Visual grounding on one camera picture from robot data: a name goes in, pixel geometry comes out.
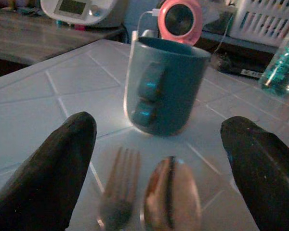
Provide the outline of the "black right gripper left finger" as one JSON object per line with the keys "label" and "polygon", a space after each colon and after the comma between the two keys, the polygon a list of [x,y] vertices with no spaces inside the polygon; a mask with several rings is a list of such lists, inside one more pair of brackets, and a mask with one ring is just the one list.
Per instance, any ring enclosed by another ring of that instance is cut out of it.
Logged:
{"label": "black right gripper left finger", "polygon": [[79,112],[53,131],[0,190],[0,231],[65,231],[92,157],[97,124]]}

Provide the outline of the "silver metal fork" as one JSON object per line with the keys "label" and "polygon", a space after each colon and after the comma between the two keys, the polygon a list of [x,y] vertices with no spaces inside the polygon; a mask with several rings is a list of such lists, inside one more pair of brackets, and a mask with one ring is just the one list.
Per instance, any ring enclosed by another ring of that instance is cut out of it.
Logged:
{"label": "silver metal fork", "polygon": [[129,222],[137,193],[140,152],[120,147],[116,153],[97,215],[100,231],[120,231]]}

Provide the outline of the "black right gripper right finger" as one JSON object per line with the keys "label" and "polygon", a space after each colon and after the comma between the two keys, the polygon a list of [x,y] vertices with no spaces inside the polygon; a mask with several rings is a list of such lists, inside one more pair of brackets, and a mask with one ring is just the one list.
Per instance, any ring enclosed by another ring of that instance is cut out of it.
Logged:
{"label": "black right gripper right finger", "polygon": [[260,231],[289,231],[289,147],[253,121],[231,117],[221,139],[237,188]]}

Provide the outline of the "white rice cooker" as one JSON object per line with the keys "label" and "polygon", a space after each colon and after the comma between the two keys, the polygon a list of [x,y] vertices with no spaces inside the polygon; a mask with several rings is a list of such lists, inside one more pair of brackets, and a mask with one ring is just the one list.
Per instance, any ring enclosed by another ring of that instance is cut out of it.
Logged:
{"label": "white rice cooker", "polygon": [[123,23],[129,0],[40,0],[40,4],[54,20],[111,28]]}

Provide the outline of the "silver metal spoon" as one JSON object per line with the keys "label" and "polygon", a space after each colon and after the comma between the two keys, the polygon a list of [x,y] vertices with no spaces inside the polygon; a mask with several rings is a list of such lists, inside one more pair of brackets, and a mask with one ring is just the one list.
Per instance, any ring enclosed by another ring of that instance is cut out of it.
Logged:
{"label": "silver metal spoon", "polygon": [[200,231],[201,202],[192,169],[176,156],[161,160],[146,187],[144,231]]}

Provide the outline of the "blue ceramic mug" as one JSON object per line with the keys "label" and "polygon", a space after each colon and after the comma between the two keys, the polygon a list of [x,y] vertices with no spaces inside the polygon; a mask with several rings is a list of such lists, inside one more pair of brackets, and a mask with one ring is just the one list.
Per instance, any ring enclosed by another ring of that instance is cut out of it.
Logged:
{"label": "blue ceramic mug", "polygon": [[159,38],[131,46],[124,111],[140,131],[169,136],[187,124],[210,53]]}

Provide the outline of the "clear plastic water bottle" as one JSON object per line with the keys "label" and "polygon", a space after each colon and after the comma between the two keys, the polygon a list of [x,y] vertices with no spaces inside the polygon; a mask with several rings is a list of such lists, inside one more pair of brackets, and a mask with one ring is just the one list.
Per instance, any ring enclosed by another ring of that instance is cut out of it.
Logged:
{"label": "clear plastic water bottle", "polygon": [[270,94],[289,95],[289,32],[259,79],[259,86]]}

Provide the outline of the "white plastic basket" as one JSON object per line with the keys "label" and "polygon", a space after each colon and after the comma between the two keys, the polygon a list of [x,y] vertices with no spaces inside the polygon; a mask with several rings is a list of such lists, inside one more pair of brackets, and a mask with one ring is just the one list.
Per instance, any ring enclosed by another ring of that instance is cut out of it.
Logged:
{"label": "white plastic basket", "polygon": [[229,36],[278,47],[289,31],[289,0],[237,0]]}

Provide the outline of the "white folding table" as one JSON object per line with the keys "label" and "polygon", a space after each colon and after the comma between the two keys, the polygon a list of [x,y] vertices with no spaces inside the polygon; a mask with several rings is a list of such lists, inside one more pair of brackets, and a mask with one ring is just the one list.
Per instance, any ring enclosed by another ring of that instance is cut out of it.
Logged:
{"label": "white folding table", "polygon": [[184,130],[171,137],[145,135],[123,110],[129,54],[127,44],[99,40],[0,77],[0,189],[69,116],[86,111],[97,123],[96,144],[68,231],[99,231],[97,206],[119,147],[142,156],[137,201],[125,231],[143,231],[147,181],[168,155],[193,170],[201,231],[259,231],[235,187],[220,128],[224,120],[243,116],[289,147],[289,96],[267,94],[256,80],[207,68]]}

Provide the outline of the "pink round desk fan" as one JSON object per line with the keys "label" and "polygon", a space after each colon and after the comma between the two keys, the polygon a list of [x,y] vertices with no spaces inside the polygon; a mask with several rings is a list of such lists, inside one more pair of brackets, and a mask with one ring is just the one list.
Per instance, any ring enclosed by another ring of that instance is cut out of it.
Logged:
{"label": "pink round desk fan", "polygon": [[162,39],[193,46],[202,33],[203,13],[198,0],[165,0],[158,13]]}

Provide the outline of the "grey wooden counter table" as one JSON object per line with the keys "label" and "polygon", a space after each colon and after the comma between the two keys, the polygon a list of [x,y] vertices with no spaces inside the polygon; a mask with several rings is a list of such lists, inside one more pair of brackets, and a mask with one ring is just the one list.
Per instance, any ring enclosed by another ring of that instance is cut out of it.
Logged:
{"label": "grey wooden counter table", "polygon": [[45,17],[0,12],[0,59],[32,65],[100,39],[123,36],[122,26],[85,28],[58,25]]}

